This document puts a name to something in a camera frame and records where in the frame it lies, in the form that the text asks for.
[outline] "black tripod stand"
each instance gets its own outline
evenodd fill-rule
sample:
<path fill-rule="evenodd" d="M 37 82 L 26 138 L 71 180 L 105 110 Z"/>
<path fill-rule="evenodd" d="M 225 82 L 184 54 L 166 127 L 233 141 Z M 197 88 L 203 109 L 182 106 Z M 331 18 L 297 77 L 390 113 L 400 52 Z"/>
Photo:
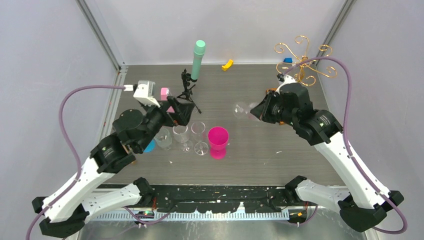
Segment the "black tripod stand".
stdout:
<path fill-rule="evenodd" d="M 190 81 L 192 81 L 193 83 L 197 82 L 197 80 L 193 80 L 192 79 L 192 75 L 190 73 L 187 73 L 187 70 L 184 69 L 184 71 L 181 73 L 181 79 L 182 79 L 182 85 L 184 86 L 184 91 L 177 96 L 178 99 L 184 99 L 187 100 L 191 103 L 194 104 L 194 106 L 196 107 L 197 111 L 199 112 L 199 114 L 202 113 L 202 111 L 200 111 L 200 109 L 198 108 L 198 106 L 196 105 L 196 103 L 193 101 L 191 95 L 193 94 L 192 88 L 194 88 L 196 86 L 196 84 L 194 84 L 192 87 L 188 88 L 190 86 Z"/>

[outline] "blue block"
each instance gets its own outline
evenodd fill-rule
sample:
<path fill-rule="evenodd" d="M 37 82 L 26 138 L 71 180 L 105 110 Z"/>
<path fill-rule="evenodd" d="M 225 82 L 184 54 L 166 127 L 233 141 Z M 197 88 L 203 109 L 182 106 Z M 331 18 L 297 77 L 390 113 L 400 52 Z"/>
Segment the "blue block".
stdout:
<path fill-rule="evenodd" d="M 155 140 L 152 140 L 149 145 L 147 145 L 146 149 L 144 150 L 144 153 L 150 153 L 151 151 L 153 151 L 153 149 L 155 149 L 156 147 L 156 143 Z"/>
<path fill-rule="evenodd" d="M 293 59 L 291 57 L 286 57 L 286 58 L 284 58 L 283 62 L 284 63 L 292 64 L 293 63 Z"/>

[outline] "pink block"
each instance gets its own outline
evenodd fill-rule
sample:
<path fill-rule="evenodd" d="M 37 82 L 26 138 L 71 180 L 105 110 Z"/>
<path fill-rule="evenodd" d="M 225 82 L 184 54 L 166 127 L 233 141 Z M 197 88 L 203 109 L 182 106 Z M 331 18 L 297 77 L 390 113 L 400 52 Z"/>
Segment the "pink block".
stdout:
<path fill-rule="evenodd" d="M 168 87 L 162 87 L 160 89 L 160 100 L 166 101 L 168 96 L 171 96 L 170 89 Z M 168 113 L 174 113 L 174 109 L 172 107 L 170 107 L 170 108 L 168 108 L 167 112 Z"/>

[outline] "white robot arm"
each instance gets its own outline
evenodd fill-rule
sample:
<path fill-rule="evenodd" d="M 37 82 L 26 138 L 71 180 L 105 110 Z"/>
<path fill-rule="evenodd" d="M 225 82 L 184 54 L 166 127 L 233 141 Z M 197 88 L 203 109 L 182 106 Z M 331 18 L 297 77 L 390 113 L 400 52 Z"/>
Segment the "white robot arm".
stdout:
<path fill-rule="evenodd" d="M 268 90 L 262 102 L 250 113 L 266 123 L 284 123 L 293 127 L 299 137 L 307 140 L 328 160 L 348 188 L 336 190 L 297 176 L 285 185 L 287 194 L 292 197 L 293 202 L 312 202 L 339 213 L 358 232 L 379 224 L 387 216 L 387 212 L 393 209 L 383 196 L 398 206 L 404 200 L 402 194 L 384 186 L 352 146 L 349 146 L 352 151 L 352 156 L 349 156 L 342 126 L 329 111 L 313 108 L 306 87 L 291 76 L 279 74 L 277 77 L 282 84 L 276 90 Z M 380 192 L 376 192 L 362 176 L 352 157 Z"/>
<path fill-rule="evenodd" d="M 39 224 L 44 235 L 65 238 L 78 232 L 85 223 L 99 214 L 130 205 L 145 205 L 152 200 L 153 190 L 144 178 L 98 197 L 89 197 L 104 181 L 112 178 L 142 154 L 162 126 L 186 126 L 195 107 L 192 102 L 178 102 L 173 96 L 157 101 L 153 97 L 155 83 L 139 81 L 136 85 L 126 85 L 125 91 L 133 91 L 133 97 L 140 102 L 146 114 L 137 109 L 128 109 L 113 122 L 114 133 L 103 138 L 91 151 L 81 168 L 81 176 L 76 174 L 59 190 L 48 197 L 36 197 L 33 209 L 45 219 Z M 167 112 L 172 107 L 174 112 Z M 52 202 L 71 183 L 75 185 L 53 206 Z"/>

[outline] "yellow toy piece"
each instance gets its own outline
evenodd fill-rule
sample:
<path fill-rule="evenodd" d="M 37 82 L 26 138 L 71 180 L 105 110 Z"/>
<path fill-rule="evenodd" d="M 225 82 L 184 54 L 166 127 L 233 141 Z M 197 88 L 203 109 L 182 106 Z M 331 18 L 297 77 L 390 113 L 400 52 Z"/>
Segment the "yellow toy piece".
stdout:
<path fill-rule="evenodd" d="M 221 66 L 221 69 L 225 72 L 225 71 L 227 71 L 229 68 L 231 68 L 231 66 L 233 65 L 233 63 L 234 63 L 234 61 L 233 60 L 228 60 L 228 62 L 225 64 L 225 65 L 223 65 L 223 66 Z"/>

